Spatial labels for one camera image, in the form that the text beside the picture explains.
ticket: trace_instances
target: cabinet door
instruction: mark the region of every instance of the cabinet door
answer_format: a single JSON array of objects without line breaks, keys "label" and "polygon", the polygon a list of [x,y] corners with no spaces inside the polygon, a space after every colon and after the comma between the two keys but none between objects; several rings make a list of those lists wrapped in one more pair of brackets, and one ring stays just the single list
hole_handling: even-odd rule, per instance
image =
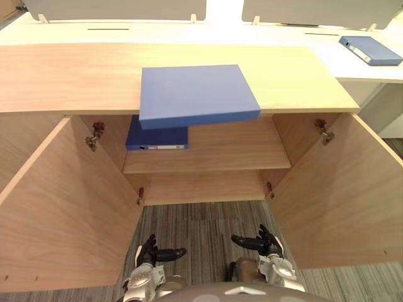
[{"label": "cabinet door", "polygon": [[297,266],[402,261],[403,161],[356,115],[329,131],[335,139],[315,142],[270,199]]},{"label": "cabinet door", "polygon": [[62,119],[0,194],[0,291],[116,283],[142,206],[90,134]]}]

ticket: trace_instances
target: metal hinge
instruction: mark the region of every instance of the metal hinge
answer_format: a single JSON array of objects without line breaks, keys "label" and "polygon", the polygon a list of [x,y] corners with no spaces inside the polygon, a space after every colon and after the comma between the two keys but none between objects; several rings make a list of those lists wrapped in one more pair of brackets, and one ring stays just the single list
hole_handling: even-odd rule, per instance
[{"label": "metal hinge", "polygon": [[275,194],[273,192],[273,188],[271,187],[271,182],[267,182],[266,185],[267,185],[267,189],[269,191],[268,194],[266,195],[266,198],[268,196],[270,196],[270,198],[273,199],[275,197]]},{"label": "metal hinge", "polygon": [[144,196],[144,187],[139,189],[139,198],[137,198],[137,205],[139,206]]},{"label": "metal hinge", "polygon": [[96,142],[100,140],[104,131],[105,124],[102,121],[97,121],[93,124],[93,136],[86,137],[86,144],[93,152],[96,150]]},{"label": "metal hinge", "polygon": [[330,143],[333,140],[335,135],[333,132],[327,132],[325,125],[326,125],[325,120],[316,120],[316,122],[315,122],[315,127],[318,129],[319,133],[321,134],[322,143],[326,146],[328,143]]}]

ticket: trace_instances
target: striped carpet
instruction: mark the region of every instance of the striped carpet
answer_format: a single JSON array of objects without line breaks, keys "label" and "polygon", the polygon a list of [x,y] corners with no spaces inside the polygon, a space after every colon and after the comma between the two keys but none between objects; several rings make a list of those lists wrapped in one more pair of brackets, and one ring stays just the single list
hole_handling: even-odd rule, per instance
[{"label": "striped carpet", "polygon": [[[230,236],[235,233],[253,237],[259,223],[264,223],[284,243],[265,201],[148,206],[139,221],[116,286],[6,293],[0,294],[0,302],[114,302],[122,294],[122,279],[133,268],[137,246],[151,233],[156,234],[160,248],[188,249],[182,259],[165,264],[167,276],[181,274],[187,284],[223,281],[225,267],[229,262],[242,256],[257,257],[257,253],[232,243]],[[293,262],[286,244],[285,255]],[[297,276],[308,292],[334,302],[403,301],[401,263],[304,269],[297,270]]]}]

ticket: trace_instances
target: blue binder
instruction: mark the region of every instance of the blue binder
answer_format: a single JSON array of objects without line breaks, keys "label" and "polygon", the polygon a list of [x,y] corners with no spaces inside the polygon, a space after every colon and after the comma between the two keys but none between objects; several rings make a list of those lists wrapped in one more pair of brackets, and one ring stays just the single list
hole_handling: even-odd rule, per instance
[{"label": "blue binder", "polygon": [[238,65],[143,68],[143,129],[246,121],[259,113]]},{"label": "blue binder", "polygon": [[339,43],[371,66],[399,65],[403,58],[370,36],[342,36]]},{"label": "blue binder", "polygon": [[139,116],[134,115],[126,140],[127,150],[167,150],[188,148],[188,129],[143,130]]}]

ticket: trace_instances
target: wooden cabinet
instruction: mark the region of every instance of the wooden cabinet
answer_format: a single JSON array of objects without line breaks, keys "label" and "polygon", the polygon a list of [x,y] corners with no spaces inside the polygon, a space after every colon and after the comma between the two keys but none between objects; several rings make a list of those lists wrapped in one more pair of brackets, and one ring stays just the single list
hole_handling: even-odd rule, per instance
[{"label": "wooden cabinet", "polygon": [[0,194],[0,291],[116,283],[142,204],[90,135],[63,118]]},{"label": "wooden cabinet", "polygon": [[[0,291],[115,283],[148,204],[267,197],[299,267],[403,260],[403,162],[349,113],[357,105],[309,49],[111,43],[0,54],[0,112],[14,113],[0,125],[15,118],[0,150],[19,154],[14,164],[0,155]],[[141,68],[208,64],[239,64],[261,117],[192,126],[188,150],[127,152]],[[37,121],[20,113],[32,111]],[[316,120],[335,135],[327,145]],[[93,152],[85,138],[97,121],[106,128]]]},{"label": "wooden cabinet", "polygon": [[[335,134],[327,145],[317,119]],[[263,199],[270,182],[268,201],[298,267],[403,260],[403,161],[357,115],[201,128],[190,129],[189,150],[128,152],[123,171],[134,186],[143,181],[145,204]]]},{"label": "wooden cabinet", "polygon": [[[314,126],[321,118],[335,134],[327,145]],[[95,152],[84,142],[94,121],[106,124]],[[264,199],[270,182],[270,207],[299,267],[403,259],[403,163],[354,114],[195,126],[189,150],[126,153],[129,123],[62,118],[8,182],[0,291],[116,282],[141,186],[152,205]]]}]

